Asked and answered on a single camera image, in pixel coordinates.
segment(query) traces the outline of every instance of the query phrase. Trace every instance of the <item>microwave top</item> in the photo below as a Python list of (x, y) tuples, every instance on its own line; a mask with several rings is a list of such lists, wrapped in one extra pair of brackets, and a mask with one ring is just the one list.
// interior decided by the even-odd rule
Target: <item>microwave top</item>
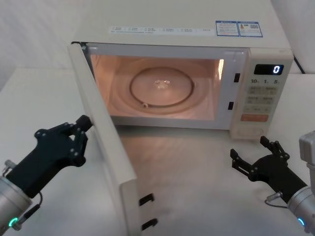
[(290, 48), (270, 0), (93, 0), (73, 41)]

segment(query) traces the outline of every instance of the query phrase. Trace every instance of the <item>table surface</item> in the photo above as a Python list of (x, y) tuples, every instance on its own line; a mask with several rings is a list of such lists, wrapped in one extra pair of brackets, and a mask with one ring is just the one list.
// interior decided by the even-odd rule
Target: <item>table surface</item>
[[(289, 167), (307, 184), (298, 138), (315, 130), (314, 88), (315, 75), (289, 75), (268, 133), (291, 155)], [(22, 160), (36, 145), (36, 130), (75, 122), (84, 113), (73, 72), (53, 69), (17, 69), (0, 92), (0, 111), (0, 163)], [(118, 132), (139, 177), (140, 195), (156, 195), (141, 215), (143, 222), (157, 217), (159, 224), (143, 235), (304, 235), (288, 210), (263, 203), (273, 194), (268, 185), (231, 168), (231, 148), (253, 163), (269, 154), (259, 143), (231, 140), (221, 130), (119, 127)], [(60, 171), (42, 191), (42, 208), (20, 232), (6, 235), (117, 235), (93, 129), (88, 137), (86, 164)]]

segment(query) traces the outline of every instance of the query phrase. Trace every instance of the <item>digital display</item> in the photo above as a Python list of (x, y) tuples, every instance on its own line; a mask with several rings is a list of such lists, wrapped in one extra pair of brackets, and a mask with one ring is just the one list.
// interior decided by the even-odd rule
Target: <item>digital display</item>
[(257, 64), (255, 67), (255, 75), (281, 75), (284, 65), (274, 64)]

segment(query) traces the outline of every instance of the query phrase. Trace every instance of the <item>control button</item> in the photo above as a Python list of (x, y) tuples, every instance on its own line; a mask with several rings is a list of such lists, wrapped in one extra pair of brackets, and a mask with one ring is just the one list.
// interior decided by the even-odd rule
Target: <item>control button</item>
[(264, 87), (264, 89), (263, 89), (263, 94), (264, 95), (276, 95), (277, 92), (278, 92), (278, 88), (277, 87), (268, 86), (268, 87)]
[(240, 136), (261, 136), (263, 132), (260, 128), (242, 128), (237, 131)]
[(241, 121), (266, 122), (268, 115), (242, 114)]
[(271, 112), (271, 106), (261, 106), (260, 112), (263, 114), (268, 114)]
[(261, 94), (263, 91), (263, 87), (261, 86), (250, 86), (248, 89), (248, 94)]
[(244, 106), (243, 112), (244, 113), (252, 113), (252, 106)]
[(261, 97), (260, 104), (271, 105), (275, 101), (274, 97)]
[(271, 111), (271, 106), (259, 106), (259, 105), (246, 105), (244, 106), (244, 113), (254, 114), (268, 114)]

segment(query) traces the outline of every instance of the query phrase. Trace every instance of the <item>sticker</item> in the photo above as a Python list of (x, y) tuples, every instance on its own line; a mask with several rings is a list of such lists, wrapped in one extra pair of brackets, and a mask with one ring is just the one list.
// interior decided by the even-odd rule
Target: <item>sticker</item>
[(112, 26), (110, 33), (139, 34), (139, 35), (188, 35), (188, 36), (214, 36), (214, 29), (196, 28), (160, 28), (160, 27), (117, 27)]
[(216, 21), (217, 36), (240, 36), (236, 21)]
[(262, 37), (258, 22), (238, 21), (237, 27), (241, 37)]

